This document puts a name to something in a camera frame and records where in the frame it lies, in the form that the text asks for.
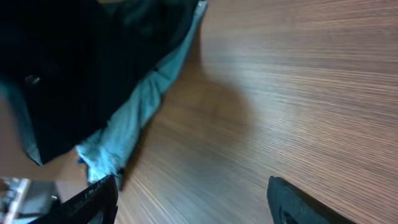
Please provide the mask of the black shorts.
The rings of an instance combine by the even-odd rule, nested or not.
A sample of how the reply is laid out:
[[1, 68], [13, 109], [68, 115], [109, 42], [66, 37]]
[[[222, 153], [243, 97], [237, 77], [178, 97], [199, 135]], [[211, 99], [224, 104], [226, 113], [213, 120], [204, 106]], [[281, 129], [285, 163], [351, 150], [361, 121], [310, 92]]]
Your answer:
[[196, 1], [2, 0], [1, 96], [42, 166], [95, 131], [187, 34]]

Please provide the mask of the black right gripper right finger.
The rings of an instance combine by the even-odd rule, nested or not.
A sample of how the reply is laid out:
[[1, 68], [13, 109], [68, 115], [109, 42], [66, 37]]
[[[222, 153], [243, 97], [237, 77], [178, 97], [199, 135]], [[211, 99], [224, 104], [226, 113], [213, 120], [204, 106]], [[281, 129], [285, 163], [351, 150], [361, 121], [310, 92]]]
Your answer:
[[269, 178], [267, 201], [274, 224], [354, 224], [281, 177]]

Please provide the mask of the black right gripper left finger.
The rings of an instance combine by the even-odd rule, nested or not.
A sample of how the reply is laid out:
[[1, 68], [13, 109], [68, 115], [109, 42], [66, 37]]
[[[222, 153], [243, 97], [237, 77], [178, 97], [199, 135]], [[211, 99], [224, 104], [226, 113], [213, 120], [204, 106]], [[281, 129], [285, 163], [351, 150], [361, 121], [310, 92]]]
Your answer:
[[118, 211], [118, 188], [112, 175], [90, 185], [33, 224], [114, 224]]

